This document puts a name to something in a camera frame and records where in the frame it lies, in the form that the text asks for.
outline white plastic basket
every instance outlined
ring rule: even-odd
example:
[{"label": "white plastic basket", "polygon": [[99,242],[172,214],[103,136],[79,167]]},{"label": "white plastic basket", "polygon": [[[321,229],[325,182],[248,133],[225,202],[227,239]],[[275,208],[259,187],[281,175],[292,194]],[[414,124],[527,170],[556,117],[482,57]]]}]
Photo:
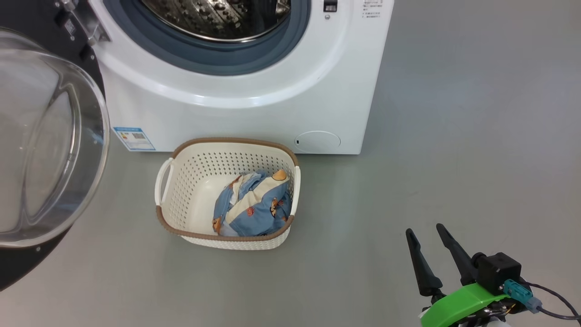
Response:
[{"label": "white plastic basket", "polygon": [[[286,224],[266,236],[218,235],[212,228],[218,195],[239,175],[259,169],[268,174],[284,169],[290,178],[292,206]],[[244,138],[199,138],[183,143],[163,163],[155,181],[155,204],[159,222],[191,243],[229,250],[268,250],[281,245],[291,231],[299,192],[298,160],[285,146]]]}]

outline crumpled garment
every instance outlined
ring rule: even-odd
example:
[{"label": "crumpled garment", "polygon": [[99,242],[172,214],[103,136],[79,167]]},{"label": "crumpled garment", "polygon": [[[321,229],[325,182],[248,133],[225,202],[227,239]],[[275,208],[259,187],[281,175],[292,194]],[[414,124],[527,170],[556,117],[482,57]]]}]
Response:
[{"label": "crumpled garment", "polygon": [[212,227],[222,236],[262,236],[284,226],[291,211],[284,170],[238,176],[216,200]]}]

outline teal connector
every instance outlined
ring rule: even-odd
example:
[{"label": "teal connector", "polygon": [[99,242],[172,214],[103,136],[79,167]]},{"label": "teal connector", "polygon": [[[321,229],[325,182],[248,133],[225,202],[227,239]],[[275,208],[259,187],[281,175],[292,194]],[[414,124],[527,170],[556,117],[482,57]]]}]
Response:
[{"label": "teal connector", "polygon": [[512,279],[507,279],[504,282],[503,292],[516,301],[524,304],[525,307],[534,314],[539,312],[537,307],[543,306],[543,303],[538,298],[533,296],[533,292],[524,288],[524,286],[520,285]]}]

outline floor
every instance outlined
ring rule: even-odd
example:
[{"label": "floor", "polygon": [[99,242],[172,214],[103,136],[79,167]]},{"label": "floor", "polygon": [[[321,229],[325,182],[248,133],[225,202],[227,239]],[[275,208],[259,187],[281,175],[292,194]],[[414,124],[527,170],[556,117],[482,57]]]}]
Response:
[{"label": "floor", "polygon": [[2,326],[419,326],[429,299],[406,228],[443,291],[460,286],[438,222],[469,254],[503,251],[581,309],[581,6],[520,1],[396,2],[363,151],[299,157],[299,210],[276,250],[166,232],[153,185],[167,154],[113,140],[84,216],[0,294]]}]

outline blue and white sticker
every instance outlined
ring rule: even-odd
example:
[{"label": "blue and white sticker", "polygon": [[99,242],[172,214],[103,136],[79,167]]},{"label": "blue and white sticker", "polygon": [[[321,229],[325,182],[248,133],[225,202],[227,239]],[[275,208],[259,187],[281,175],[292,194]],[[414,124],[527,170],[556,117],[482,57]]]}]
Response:
[{"label": "blue and white sticker", "polygon": [[129,151],[155,151],[145,132],[137,127],[113,127]]}]

